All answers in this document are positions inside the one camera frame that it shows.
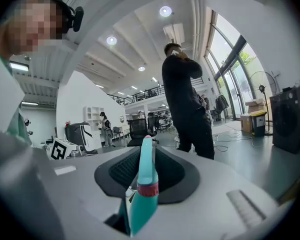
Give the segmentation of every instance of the teal handle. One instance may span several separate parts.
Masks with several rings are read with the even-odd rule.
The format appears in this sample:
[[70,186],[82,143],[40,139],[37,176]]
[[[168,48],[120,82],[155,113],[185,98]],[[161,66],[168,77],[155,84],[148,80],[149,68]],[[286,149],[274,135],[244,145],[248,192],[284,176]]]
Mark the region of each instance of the teal handle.
[[158,173],[152,161],[151,138],[144,138],[142,142],[137,184],[138,191],[134,194],[129,212],[132,236],[142,229],[158,206],[158,189],[156,194],[146,196],[153,193],[154,186],[158,187]]
[[158,175],[157,172],[155,172],[156,170],[153,170],[153,167],[152,139],[144,138],[141,146],[139,174],[137,179],[139,185],[152,185],[158,182]]

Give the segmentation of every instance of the tree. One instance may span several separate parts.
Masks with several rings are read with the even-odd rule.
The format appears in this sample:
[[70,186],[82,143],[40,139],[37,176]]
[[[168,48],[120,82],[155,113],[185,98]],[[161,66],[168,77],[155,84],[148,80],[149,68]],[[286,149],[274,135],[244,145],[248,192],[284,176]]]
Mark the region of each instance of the tree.
[[[242,59],[244,65],[248,65],[251,61],[253,61],[255,59],[255,56],[251,56],[250,54],[248,54],[245,51],[240,52],[240,58]],[[232,69],[236,69],[238,66],[240,65],[239,61],[237,60],[235,62],[235,64],[233,65]]]
[[222,77],[218,78],[219,88],[222,88],[225,86],[224,79]]

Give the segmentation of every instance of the red band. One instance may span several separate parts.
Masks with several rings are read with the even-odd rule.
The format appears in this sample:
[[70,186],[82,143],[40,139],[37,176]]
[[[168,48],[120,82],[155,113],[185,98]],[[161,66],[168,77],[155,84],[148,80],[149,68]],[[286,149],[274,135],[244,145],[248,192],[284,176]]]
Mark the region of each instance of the red band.
[[137,185],[136,189],[138,193],[147,198],[155,197],[159,195],[159,183],[153,185]]

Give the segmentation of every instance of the phone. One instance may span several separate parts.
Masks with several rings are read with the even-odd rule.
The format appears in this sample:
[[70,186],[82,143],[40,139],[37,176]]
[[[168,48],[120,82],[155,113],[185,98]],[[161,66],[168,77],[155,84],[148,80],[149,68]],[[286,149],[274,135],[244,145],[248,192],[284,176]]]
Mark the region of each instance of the phone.
[[179,54],[179,52],[176,51],[176,50],[173,50],[173,51],[171,52],[171,55],[178,55],[178,54]]

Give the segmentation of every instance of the black t-shirt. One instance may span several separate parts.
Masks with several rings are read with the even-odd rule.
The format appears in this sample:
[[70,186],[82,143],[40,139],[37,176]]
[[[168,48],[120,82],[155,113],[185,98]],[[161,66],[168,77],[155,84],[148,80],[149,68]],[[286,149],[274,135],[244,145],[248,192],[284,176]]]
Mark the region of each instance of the black t-shirt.
[[191,60],[183,60],[175,55],[165,59],[162,65],[162,79],[165,97],[174,122],[188,118],[196,110],[203,108],[191,79],[202,76],[201,66]]

